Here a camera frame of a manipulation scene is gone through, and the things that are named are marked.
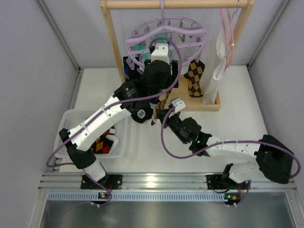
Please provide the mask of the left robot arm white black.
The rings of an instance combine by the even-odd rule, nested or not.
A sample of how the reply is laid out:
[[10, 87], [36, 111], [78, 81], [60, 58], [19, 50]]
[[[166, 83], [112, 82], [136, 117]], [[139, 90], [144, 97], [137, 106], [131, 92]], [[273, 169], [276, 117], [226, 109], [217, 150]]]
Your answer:
[[139, 123], [156, 119], [156, 106], [163, 92], [178, 85], [181, 66], [160, 59], [150, 60], [143, 74], [122, 83], [94, 114], [72, 129], [63, 128], [59, 137], [72, 164], [98, 184], [104, 185], [108, 174], [97, 159], [98, 138], [121, 120], [132, 117]]

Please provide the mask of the purple round clip hanger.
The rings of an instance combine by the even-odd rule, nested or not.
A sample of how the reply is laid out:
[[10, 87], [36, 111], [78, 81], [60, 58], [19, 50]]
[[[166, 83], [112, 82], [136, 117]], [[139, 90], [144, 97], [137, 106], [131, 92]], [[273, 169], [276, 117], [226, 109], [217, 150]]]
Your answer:
[[[175, 42], [180, 53], [184, 54], [182, 57], [183, 66], [190, 64], [193, 60], [197, 62], [200, 60], [201, 53], [207, 40], [206, 29], [191, 18], [174, 15], [165, 16], [164, 8], [162, 8], [160, 17], [139, 25], [131, 32], [130, 36], [125, 41], [128, 57], [130, 57], [141, 70], [144, 69], [144, 62], [146, 60], [144, 62], [140, 61], [137, 54], [148, 52], [148, 59], [150, 59], [152, 52], [152, 49], [149, 47], [152, 41], [151, 37], [163, 33], [171, 35], [171, 38], [158, 38], [158, 40], [163, 39], [168, 42], [168, 56], [170, 62], [175, 59], [173, 54], [174, 47], [170, 44], [171, 41]], [[143, 42], [146, 43], [147, 49], [139, 51], [133, 50], [133, 46]]]

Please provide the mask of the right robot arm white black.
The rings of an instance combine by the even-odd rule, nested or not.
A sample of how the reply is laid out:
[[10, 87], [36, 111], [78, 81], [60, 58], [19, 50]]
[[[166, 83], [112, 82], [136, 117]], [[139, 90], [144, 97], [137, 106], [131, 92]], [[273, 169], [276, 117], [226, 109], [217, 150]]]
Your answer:
[[275, 183], [287, 184], [291, 179], [294, 153], [271, 135], [265, 134], [258, 141], [218, 138], [204, 133], [193, 118], [182, 120], [179, 114], [169, 109], [160, 112], [160, 120], [161, 128], [170, 128], [183, 144], [189, 145], [193, 154], [239, 160], [240, 163], [225, 166], [221, 178], [226, 183], [239, 184], [267, 178]]

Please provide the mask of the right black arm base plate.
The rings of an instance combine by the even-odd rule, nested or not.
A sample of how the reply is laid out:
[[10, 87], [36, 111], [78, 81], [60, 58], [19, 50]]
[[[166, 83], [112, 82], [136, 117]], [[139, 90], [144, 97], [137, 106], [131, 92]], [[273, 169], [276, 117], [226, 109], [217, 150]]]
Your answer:
[[209, 190], [246, 190], [249, 186], [249, 181], [236, 183], [230, 178], [222, 178], [220, 174], [211, 174], [206, 176], [207, 186]]

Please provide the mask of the brown tan argyle sock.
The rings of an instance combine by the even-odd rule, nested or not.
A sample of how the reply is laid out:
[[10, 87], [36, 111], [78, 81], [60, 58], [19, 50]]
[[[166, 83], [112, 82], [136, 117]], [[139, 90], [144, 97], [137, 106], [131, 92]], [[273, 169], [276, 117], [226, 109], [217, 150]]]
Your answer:
[[190, 62], [188, 71], [183, 75], [188, 81], [188, 92], [190, 97], [203, 97], [203, 92], [200, 87], [200, 79], [203, 75], [205, 65], [200, 60]]

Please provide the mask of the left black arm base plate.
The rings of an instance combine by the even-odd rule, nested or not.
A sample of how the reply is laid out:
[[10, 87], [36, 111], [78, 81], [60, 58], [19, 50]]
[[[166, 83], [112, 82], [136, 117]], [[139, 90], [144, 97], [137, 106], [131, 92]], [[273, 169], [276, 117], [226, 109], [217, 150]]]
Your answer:
[[[123, 183], [123, 176], [118, 174], [110, 174], [107, 177], [100, 180], [99, 183], [109, 190], [120, 190], [121, 185]], [[80, 189], [96, 190], [96, 189], [101, 189], [101, 187], [96, 185], [92, 180], [88, 178], [87, 175], [84, 174], [82, 176]]]

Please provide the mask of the brown tan striped sock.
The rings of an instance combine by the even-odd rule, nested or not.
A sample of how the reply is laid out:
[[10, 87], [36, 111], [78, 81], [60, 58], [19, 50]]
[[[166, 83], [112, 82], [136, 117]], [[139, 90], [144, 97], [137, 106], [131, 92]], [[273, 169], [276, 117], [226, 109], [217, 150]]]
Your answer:
[[165, 105], [166, 105], [166, 103], [167, 103], [167, 100], [168, 100], [170, 94], [171, 94], [171, 90], [168, 91], [168, 92], [165, 94], [165, 97], [164, 97], [162, 100], [160, 100], [160, 101], [157, 103], [156, 107], [154, 108], [154, 110], [153, 110], [153, 115], [152, 115], [152, 120], [151, 120], [151, 126], [155, 125], [156, 122], [157, 122], [157, 120], [160, 119], [160, 113], [161, 113], [161, 111], [164, 110]]

